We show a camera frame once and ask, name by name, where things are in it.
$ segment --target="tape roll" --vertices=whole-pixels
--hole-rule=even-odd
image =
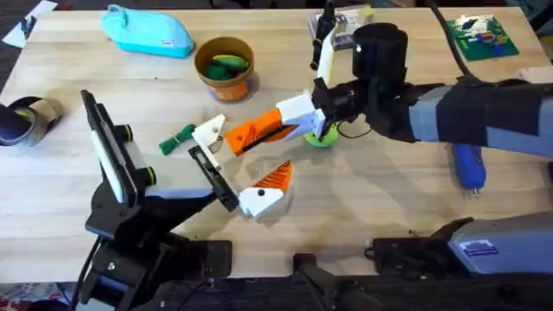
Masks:
[[[32,147],[63,116],[63,107],[59,102],[37,97],[20,98],[7,108],[0,111],[3,120],[0,124],[0,146]]]

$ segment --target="green object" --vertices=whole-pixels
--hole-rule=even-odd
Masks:
[[[159,149],[162,151],[164,156],[167,156],[175,148],[180,145],[181,143],[187,141],[188,139],[192,138],[192,132],[196,128],[196,125],[189,124],[184,127],[180,132],[178,132],[175,136],[172,136],[171,138],[161,142],[159,144]]]
[[[518,55],[517,47],[512,43],[503,26],[491,15],[467,16],[463,20],[448,21],[448,26],[461,52],[469,61]],[[486,39],[479,38],[479,35],[483,34],[491,34],[494,38],[484,42]]]
[[[334,124],[328,133],[321,137],[321,139],[317,138],[313,132],[309,132],[307,134],[303,135],[303,138],[310,144],[315,147],[323,148],[328,147],[331,144],[335,143],[338,140],[338,130],[336,130],[336,124]]]
[[[232,73],[226,68],[224,68],[223,66],[215,65],[213,63],[206,66],[206,69],[204,70],[204,75],[209,79],[214,80],[228,80],[234,78],[232,76]]]
[[[215,55],[213,64],[224,67],[232,73],[241,73],[248,69],[248,62],[234,55]]]

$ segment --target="white bracket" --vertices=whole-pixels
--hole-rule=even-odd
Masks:
[[[221,166],[215,159],[215,155],[213,155],[209,147],[217,142],[217,139],[219,138],[220,133],[223,129],[223,125],[225,125],[225,121],[225,115],[219,114],[217,117],[214,117],[211,120],[196,127],[192,132],[192,137],[206,155],[207,160],[217,170],[220,170]]]

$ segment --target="blue handle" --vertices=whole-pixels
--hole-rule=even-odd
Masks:
[[[465,189],[483,188],[486,183],[486,168],[482,161],[482,148],[467,144],[455,144],[453,154],[461,186]]]

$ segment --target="wooden table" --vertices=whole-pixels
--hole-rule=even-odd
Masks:
[[[475,61],[482,79],[509,78],[549,62],[522,12],[514,8],[443,9],[447,18],[494,14],[520,55]],[[216,102],[185,60],[118,50],[99,26],[103,12],[41,16],[0,100],[29,95],[58,99],[63,122],[30,151],[0,149],[0,282],[75,280],[95,236],[85,231],[100,170],[92,151],[79,90],[106,104],[116,124],[131,124],[146,154],[187,123],[225,113],[229,125],[253,118],[312,86],[305,10],[171,11],[196,44],[217,35],[247,41],[256,56],[258,91],[235,104]],[[376,10],[409,35],[408,80],[454,82],[460,72],[429,10]],[[333,83],[351,75],[351,51],[336,54]],[[345,130],[363,130],[352,125]],[[173,157],[185,157],[179,148]],[[234,245],[233,276],[286,276],[297,251],[312,251],[334,273],[373,271],[362,254],[375,237],[430,234],[464,216],[499,218],[550,209],[548,159],[486,149],[488,177],[478,200],[456,184],[445,144],[395,142],[378,134],[340,139],[314,149],[302,139],[265,144],[224,163],[236,176],[290,158],[293,200],[285,214],[256,223],[214,203],[176,229],[192,238],[226,238]]]

